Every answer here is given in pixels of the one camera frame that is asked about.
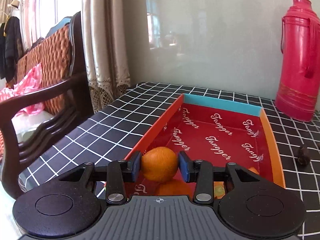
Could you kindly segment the large orange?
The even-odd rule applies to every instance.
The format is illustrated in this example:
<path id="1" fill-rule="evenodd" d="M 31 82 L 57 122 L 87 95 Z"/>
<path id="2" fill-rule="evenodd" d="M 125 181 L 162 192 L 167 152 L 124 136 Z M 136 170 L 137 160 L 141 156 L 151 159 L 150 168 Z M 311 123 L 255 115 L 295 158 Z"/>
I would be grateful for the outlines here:
<path id="1" fill-rule="evenodd" d="M 193 192 L 190 186 L 184 181 L 172 179 L 159 184 L 155 191 L 156 196 L 188 196 L 192 198 Z"/>

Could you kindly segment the medium orange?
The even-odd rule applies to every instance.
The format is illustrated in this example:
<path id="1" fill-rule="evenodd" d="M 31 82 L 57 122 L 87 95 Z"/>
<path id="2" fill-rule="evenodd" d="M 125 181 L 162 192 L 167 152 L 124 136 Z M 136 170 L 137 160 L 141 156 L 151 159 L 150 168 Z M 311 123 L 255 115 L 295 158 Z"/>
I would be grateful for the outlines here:
<path id="1" fill-rule="evenodd" d="M 149 181 L 170 181 L 178 170 L 178 156 L 167 147 L 153 148 L 142 156 L 141 170 Z"/>

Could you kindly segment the dark dried fruit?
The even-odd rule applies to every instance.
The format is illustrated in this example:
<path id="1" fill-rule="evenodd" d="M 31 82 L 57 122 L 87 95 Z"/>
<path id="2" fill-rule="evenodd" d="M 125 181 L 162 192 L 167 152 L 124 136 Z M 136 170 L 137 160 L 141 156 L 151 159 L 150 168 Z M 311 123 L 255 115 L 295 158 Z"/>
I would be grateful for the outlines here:
<path id="1" fill-rule="evenodd" d="M 297 162 L 301 167 L 306 167 L 310 164 L 309 149 L 305 144 L 298 149 Z"/>

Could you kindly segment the black white grid tablecloth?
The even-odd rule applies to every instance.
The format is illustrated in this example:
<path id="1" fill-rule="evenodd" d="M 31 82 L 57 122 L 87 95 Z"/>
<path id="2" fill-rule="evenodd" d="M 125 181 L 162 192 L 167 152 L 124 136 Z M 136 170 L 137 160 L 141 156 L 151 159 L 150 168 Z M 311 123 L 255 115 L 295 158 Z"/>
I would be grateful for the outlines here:
<path id="1" fill-rule="evenodd" d="M 310 122 L 295 121 L 277 110 L 273 100 L 247 94 L 151 82 L 134 85 L 34 161 L 20 174 L 20 185 L 28 191 L 85 161 L 104 166 L 123 159 L 183 93 L 265 109 L 280 152 L 286 187 L 299 196 L 306 207 L 306 220 L 299 236 L 319 239 L 319 113 L 315 113 Z M 301 167 L 297 152 L 304 144 L 309 149 L 310 164 Z"/>

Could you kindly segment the colourful cardboard box tray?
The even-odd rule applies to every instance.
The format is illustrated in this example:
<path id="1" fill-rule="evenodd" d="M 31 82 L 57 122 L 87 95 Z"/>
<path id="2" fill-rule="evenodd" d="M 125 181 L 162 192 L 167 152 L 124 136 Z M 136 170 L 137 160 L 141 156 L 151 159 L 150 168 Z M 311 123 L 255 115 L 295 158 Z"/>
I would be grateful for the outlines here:
<path id="1" fill-rule="evenodd" d="M 213 166 L 233 162 L 285 186 L 283 167 L 265 111 L 254 105 L 183 94 L 155 121 L 133 150 L 156 147 L 184 151 Z"/>

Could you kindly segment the beige lace curtain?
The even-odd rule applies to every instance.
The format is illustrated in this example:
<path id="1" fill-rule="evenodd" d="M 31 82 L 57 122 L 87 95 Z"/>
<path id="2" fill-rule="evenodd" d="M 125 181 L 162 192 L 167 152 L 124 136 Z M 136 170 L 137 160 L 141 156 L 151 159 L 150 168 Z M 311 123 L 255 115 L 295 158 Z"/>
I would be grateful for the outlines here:
<path id="1" fill-rule="evenodd" d="M 82 0 L 81 26 L 91 102 L 98 112 L 124 95 L 131 83 L 123 0 Z"/>

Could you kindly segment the red thermos flask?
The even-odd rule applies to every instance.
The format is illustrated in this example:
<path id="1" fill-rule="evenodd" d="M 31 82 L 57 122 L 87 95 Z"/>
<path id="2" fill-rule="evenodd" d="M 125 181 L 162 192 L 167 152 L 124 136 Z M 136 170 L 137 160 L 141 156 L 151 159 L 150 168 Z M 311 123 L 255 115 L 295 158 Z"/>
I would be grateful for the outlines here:
<path id="1" fill-rule="evenodd" d="M 311 1 L 293 0 L 281 19 L 283 63 L 275 105 L 291 118 L 310 122 L 319 94 L 319 17 Z"/>

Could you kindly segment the pink plastic bag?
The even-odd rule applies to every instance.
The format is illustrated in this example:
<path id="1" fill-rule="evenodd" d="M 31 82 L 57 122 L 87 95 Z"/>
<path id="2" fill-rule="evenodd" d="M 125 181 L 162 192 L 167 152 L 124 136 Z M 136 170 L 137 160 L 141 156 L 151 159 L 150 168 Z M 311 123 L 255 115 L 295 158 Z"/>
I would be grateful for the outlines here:
<path id="1" fill-rule="evenodd" d="M 42 65 L 41 63 L 33 67 L 26 76 L 14 88 L 3 88 L 0 93 L 1 102 L 16 96 L 35 92 L 40 89 L 42 82 Z M 36 103 L 19 110 L 15 116 L 19 115 L 37 115 L 44 110 L 44 103 Z"/>

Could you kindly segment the dark hanging coat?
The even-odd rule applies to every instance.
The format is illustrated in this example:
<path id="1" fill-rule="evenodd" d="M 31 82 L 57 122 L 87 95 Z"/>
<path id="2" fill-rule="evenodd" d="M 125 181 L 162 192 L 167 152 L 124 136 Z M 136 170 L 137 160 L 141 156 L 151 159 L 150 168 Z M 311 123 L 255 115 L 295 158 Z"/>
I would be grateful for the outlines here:
<path id="1" fill-rule="evenodd" d="M 23 55 L 20 20 L 10 16 L 1 24 L 1 79 L 9 83 L 15 78 L 17 62 Z"/>

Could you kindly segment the straw hat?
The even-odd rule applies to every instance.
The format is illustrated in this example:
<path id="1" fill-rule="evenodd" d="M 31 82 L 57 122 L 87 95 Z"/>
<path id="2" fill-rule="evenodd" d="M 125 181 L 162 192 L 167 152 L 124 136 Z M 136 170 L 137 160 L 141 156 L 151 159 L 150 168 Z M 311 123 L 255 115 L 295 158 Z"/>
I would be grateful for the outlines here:
<path id="1" fill-rule="evenodd" d="M 11 10 L 19 10 L 20 1 L 18 0 L 12 0 L 11 3 L 7 4 L 7 7 Z"/>

